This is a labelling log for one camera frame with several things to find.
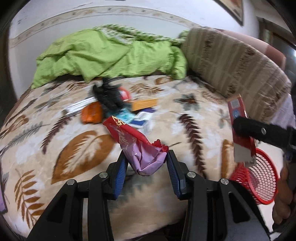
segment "human hand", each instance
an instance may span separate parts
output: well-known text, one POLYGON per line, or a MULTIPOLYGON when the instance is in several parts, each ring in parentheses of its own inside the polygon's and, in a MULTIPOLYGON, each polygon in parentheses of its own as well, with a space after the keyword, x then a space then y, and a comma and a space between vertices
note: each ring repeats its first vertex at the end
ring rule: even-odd
POLYGON ((287 219, 291 210, 289 204, 293 201, 296 202, 296 195, 293 197, 293 192, 287 183, 288 168, 284 166, 281 171, 281 178, 278 180, 278 194, 274 199, 274 207, 272 210, 272 218, 275 224, 281 224, 283 219, 287 219))

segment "pink plastic bag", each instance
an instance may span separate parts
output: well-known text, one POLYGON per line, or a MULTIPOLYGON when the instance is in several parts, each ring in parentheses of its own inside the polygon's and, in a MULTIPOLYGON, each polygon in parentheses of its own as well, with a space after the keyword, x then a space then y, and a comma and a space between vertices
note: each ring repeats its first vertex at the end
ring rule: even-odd
POLYGON ((150 176, 165 163, 168 146, 162 145, 160 140, 151 144, 141 132, 115 116, 110 116, 103 125, 120 144, 129 164, 139 175, 150 176))

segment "red plastic basket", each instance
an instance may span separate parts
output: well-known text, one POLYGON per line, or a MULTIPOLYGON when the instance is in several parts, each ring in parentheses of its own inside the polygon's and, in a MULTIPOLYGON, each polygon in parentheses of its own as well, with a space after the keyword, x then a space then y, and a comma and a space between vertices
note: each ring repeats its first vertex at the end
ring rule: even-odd
POLYGON ((256 165, 246 168, 239 163, 230 180, 242 184, 253 195, 257 205, 270 204, 277 193, 278 175, 270 157, 256 148, 256 165))

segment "striped cushion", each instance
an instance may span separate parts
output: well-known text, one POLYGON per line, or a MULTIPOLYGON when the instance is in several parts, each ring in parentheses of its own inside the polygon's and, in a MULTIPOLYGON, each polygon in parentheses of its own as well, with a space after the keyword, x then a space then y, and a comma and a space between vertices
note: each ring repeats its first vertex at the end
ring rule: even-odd
POLYGON ((250 118, 270 122, 291 90, 290 80, 273 61, 215 29, 191 29, 181 49, 189 68, 222 95, 241 94, 250 118))

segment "green blanket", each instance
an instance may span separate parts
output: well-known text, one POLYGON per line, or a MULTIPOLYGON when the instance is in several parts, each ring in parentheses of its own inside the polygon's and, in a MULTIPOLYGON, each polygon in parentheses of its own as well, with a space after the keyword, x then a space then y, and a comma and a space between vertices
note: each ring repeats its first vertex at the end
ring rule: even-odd
POLYGON ((187 31, 172 39, 147 34, 134 28, 104 25, 85 29, 52 43, 37 58, 32 88, 40 87, 64 74, 94 77, 135 77, 157 70, 183 79, 186 59, 180 46, 187 31))

